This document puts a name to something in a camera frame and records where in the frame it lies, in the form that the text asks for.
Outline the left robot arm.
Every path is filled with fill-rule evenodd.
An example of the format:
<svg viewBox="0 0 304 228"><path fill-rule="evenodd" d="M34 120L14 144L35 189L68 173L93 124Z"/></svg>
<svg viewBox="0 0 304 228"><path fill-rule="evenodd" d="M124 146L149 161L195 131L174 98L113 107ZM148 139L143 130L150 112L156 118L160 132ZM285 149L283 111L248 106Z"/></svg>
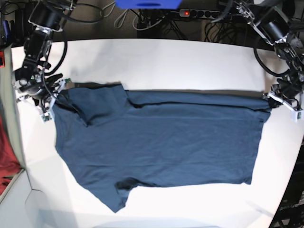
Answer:
<svg viewBox="0 0 304 228"><path fill-rule="evenodd" d="M291 30L289 18L277 7L278 0L265 0L259 4L246 0L229 0L224 11L212 23L222 21L231 8L243 17L246 23L258 34L253 47L254 56L259 65L270 75L277 78L277 84L266 94L273 108L281 105L290 110L295 122L304 118L301 107L304 97L304 47ZM285 61L288 69L283 73L270 70L257 52L259 41L271 45L276 56Z"/></svg>

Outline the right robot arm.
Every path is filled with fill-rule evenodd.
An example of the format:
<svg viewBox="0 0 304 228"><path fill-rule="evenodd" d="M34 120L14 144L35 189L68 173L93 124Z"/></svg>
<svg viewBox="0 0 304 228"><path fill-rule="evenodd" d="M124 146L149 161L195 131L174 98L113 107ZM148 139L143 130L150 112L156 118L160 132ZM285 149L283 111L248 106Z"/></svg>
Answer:
<svg viewBox="0 0 304 228"><path fill-rule="evenodd" d="M91 7L99 11L100 17L96 20L80 20L71 17L77 6ZM68 42L63 27L67 21L81 24L95 24L104 18L103 9L88 3L79 3L76 0L40 0L34 7L28 22L34 25L33 33L24 43L25 58L22 66L13 71L13 88L22 94L16 101L25 101L32 98L42 121L47 122L54 118L53 106L58 103L72 108L65 98L58 99L60 92L67 83L62 74L56 71L62 65ZM53 34L61 33L64 40L63 54L55 67L49 63L49 54L53 44Z"/></svg>

